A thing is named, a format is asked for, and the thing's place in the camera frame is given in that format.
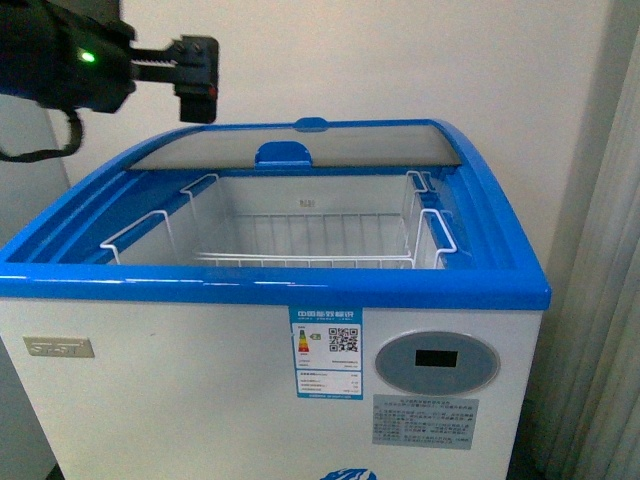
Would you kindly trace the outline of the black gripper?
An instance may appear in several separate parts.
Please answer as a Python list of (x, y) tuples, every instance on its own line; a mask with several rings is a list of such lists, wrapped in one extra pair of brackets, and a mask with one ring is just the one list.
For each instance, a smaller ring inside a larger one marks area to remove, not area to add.
[(134, 39), (118, 1), (3, 1), (1, 92), (49, 109), (114, 113), (135, 91), (133, 75), (171, 84), (181, 122), (213, 123), (218, 41), (182, 36), (164, 49), (131, 50)]

